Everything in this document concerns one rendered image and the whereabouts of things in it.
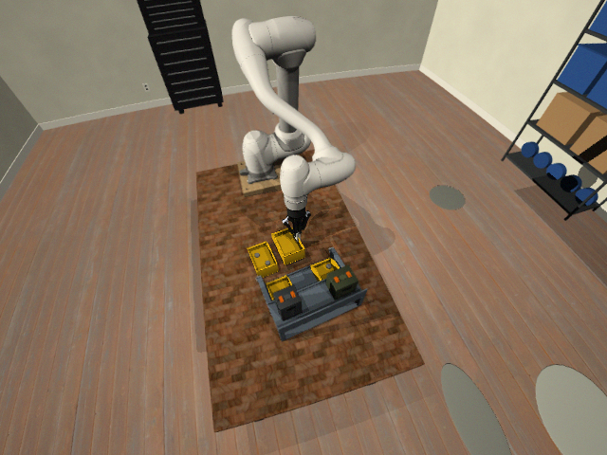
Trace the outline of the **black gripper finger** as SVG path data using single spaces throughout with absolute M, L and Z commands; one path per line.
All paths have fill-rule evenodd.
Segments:
M 287 228 L 289 229 L 289 231 L 291 232 L 291 234 L 294 233 L 296 242 L 299 242 L 298 229 L 297 229 L 297 219 L 294 218 L 293 220 L 294 220 L 294 223 L 292 223 L 293 229 L 289 225 L 287 217 L 285 219 L 283 219 L 282 221 L 283 221 L 284 225 L 287 226 Z
M 308 211 L 306 212 L 306 215 L 304 216 L 304 218 L 303 218 L 303 217 L 300 217 L 300 218 L 299 218 L 299 221 L 297 222 L 298 237 L 300 238 L 300 240 L 301 240 L 301 233 L 302 233 L 302 230 L 304 230 L 304 229 L 305 229 L 306 224 L 307 224 L 307 221 L 308 221 L 308 219 L 309 219 L 309 217 L 310 217 L 310 216 L 311 216 L 311 213 L 310 213 L 310 212 L 309 212 L 309 210 L 308 210 Z

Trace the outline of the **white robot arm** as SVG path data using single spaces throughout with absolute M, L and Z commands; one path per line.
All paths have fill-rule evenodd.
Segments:
M 237 62 L 259 101 L 280 121 L 275 135 L 267 136 L 260 130 L 245 135 L 246 168 L 239 173 L 248 176 L 249 184 L 277 179 L 273 163 L 285 158 L 280 181 L 285 205 L 291 210 L 305 208 L 309 193 L 342 182 L 356 168 L 352 155 L 331 145 L 323 131 L 297 111 L 299 66 L 315 43 L 313 24 L 299 16 L 254 23 L 242 18 L 232 28 Z M 267 61 L 271 59 L 276 65 L 278 95 L 272 89 L 268 75 Z M 311 141 L 315 153 L 313 161 L 306 162 L 298 154 L 304 152 Z

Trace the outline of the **yellow bin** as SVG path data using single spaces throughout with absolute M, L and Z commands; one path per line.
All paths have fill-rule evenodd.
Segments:
M 331 264 L 331 268 L 328 269 L 326 268 L 327 264 Z M 339 269 L 339 266 L 337 265 L 337 263 L 331 259 L 330 257 L 328 259 L 325 259 L 323 261 L 320 261 L 316 264 L 312 264 L 311 265 L 311 270 L 315 276 L 315 278 L 317 279 L 317 281 L 321 281 L 326 279 L 327 277 L 327 273 L 330 273 L 334 270 Z
M 287 288 L 287 287 L 291 286 L 292 283 L 288 276 L 283 276 L 274 281 L 266 282 L 266 285 L 268 287 L 268 290 L 269 290 L 268 292 L 269 292 L 270 296 L 272 297 L 272 300 L 274 300 L 274 297 L 273 297 L 274 292 Z
M 261 275 L 263 278 L 279 271 L 278 264 L 267 241 L 248 247 L 248 252 L 258 276 Z M 256 258 L 254 256 L 255 253 L 259 253 L 260 257 Z M 266 265 L 266 261 L 270 261 L 270 265 Z
M 291 234 L 288 228 L 271 235 L 285 265 L 305 258 L 304 246 L 300 238 L 299 242 L 296 242 L 294 233 Z

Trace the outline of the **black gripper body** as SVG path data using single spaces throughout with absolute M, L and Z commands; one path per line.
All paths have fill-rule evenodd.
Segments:
M 306 211 L 305 208 L 301 209 L 301 210 L 291 210 L 291 209 L 287 209 L 287 220 L 289 220 L 290 222 L 294 223 L 294 218 L 296 217 L 301 217 L 301 215 L 303 215 L 302 217 L 304 218 L 304 216 L 306 215 Z M 293 218 L 292 218 L 293 217 Z M 299 221 L 299 218 L 297 219 L 297 222 Z

